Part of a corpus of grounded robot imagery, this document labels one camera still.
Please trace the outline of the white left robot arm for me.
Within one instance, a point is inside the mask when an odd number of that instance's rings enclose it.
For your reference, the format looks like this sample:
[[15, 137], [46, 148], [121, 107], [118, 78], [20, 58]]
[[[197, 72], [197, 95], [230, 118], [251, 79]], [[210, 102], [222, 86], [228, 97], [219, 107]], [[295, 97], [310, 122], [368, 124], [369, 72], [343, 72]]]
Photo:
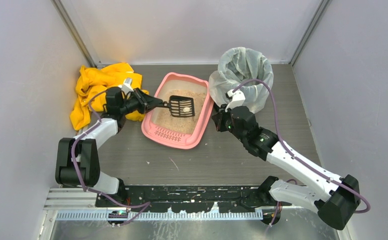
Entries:
[[104, 113], [97, 122], [81, 134], [59, 141], [55, 179], [58, 184], [67, 187], [124, 196], [122, 180], [101, 171], [98, 150], [109, 138], [120, 132], [127, 114], [135, 111], [146, 114], [168, 104], [139, 88], [123, 91], [121, 87], [111, 87], [92, 99], [98, 97], [105, 97], [105, 104]]

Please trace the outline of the black litter scoop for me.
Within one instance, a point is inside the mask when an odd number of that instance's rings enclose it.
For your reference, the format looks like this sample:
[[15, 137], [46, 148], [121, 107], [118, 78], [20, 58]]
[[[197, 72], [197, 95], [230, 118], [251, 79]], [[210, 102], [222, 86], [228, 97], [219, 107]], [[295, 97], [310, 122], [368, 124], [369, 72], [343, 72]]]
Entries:
[[[164, 108], [168, 108], [170, 115], [175, 118], [190, 118], [195, 116], [194, 100], [192, 97], [171, 95], [164, 102]], [[190, 112], [183, 112], [184, 107], [190, 107]]]

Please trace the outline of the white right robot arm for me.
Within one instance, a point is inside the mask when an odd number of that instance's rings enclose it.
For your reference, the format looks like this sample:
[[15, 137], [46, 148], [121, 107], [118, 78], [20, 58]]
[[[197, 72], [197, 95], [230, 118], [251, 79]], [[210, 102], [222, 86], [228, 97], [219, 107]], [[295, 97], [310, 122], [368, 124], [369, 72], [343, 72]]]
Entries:
[[226, 110], [214, 105], [211, 116], [219, 132], [233, 134], [254, 157], [273, 164], [303, 185], [295, 185], [269, 176], [259, 187], [265, 203], [285, 202], [314, 213], [328, 226], [343, 230], [360, 205], [359, 182], [352, 175], [341, 177], [305, 158], [276, 133], [261, 127], [247, 107]]

